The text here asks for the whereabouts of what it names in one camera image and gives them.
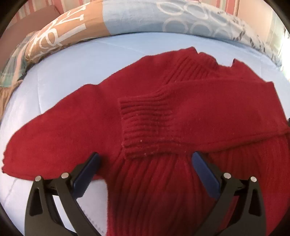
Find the silver screw head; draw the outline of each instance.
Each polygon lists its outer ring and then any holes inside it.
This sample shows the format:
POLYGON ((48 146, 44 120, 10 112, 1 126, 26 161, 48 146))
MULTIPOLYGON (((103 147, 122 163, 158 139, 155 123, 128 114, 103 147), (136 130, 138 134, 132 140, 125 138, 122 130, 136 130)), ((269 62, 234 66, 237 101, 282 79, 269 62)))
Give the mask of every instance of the silver screw head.
POLYGON ((256 178, 255 176, 252 176, 252 177, 251 177, 251 181, 252 181, 252 182, 257 182, 257 178, 256 178))
POLYGON ((64 172, 64 173, 61 174, 61 177, 62 177, 63 179, 66 179, 66 178, 68 178, 69 176, 70 176, 70 174, 67 173, 67 172, 64 172))
POLYGON ((224 173, 224 177, 225 177, 226 179, 230 179, 232 176, 231 176, 230 173, 224 173))
POLYGON ((41 180, 41 176, 40 176, 40 175, 38 175, 38 176, 35 177, 35 181, 36 181, 36 182, 38 182, 38 181, 40 181, 40 180, 41 180))

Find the pillow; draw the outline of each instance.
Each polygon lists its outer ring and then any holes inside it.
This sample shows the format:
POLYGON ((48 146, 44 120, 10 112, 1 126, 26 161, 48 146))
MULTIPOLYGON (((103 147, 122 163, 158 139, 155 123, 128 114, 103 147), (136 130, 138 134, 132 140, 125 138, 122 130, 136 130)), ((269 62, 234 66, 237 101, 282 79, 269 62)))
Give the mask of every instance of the pillow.
POLYGON ((59 16, 60 13, 55 6, 48 6, 31 13, 6 29, 3 36, 0 38, 0 70, 3 69, 11 53, 27 34, 32 31, 41 30, 59 16))

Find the knit fabric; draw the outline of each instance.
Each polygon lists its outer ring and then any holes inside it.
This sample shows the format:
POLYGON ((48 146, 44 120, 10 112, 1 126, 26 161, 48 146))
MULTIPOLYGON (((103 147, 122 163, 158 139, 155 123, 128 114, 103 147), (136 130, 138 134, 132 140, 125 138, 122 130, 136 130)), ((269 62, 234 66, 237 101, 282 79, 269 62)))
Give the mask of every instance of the knit fabric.
POLYGON ((289 207, 289 131, 272 83, 189 48, 144 57, 65 97, 12 136, 2 170, 57 178, 96 151, 107 235, 186 236, 214 205, 191 164, 203 151, 236 178, 257 177, 270 234, 289 207))

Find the sweater sleeve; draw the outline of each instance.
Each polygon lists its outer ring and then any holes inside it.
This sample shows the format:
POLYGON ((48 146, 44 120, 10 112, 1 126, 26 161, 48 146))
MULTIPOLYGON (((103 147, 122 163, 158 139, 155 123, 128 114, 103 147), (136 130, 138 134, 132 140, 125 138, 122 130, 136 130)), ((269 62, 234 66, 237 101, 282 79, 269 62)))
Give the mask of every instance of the sweater sleeve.
POLYGON ((126 158, 213 152, 289 132, 272 83, 177 82, 119 105, 126 158))
POLYGON ((176 80, 175 71, 188 71, 188 67, 196 68, 201 77, 206 76, 207 69, 194 63, 195 57, 204 57, 204 61, 216 66, 214 58, 199 56, 194 48, 182 49, 145 56, 98 85, 84 85, 11 137, 2 171, 27 180, 37 175, 57 178, 96 151, 102 156, 103 168, 98 173, 105 173, 121 149, 118 98, 155 92, 162 84, 176 80))

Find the blue gripper pad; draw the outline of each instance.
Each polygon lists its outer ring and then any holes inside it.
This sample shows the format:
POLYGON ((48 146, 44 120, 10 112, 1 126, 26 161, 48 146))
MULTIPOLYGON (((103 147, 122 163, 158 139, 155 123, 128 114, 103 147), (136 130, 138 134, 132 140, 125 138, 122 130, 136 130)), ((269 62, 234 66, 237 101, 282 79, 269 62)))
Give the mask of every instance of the blue gripper pad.
POLYGON ((77 199, 82 197, 88 188, 93 176, 100 167, 101 158, 98 153, 92 153, 87 161, 77 165, 72 171, 72 196, 77 199))
POLYGON ((198 152, 192 154, 191 161, 208 195, 212 198, 218 199, 220 197, 220 183, 208 165, 204 162, 198 152))

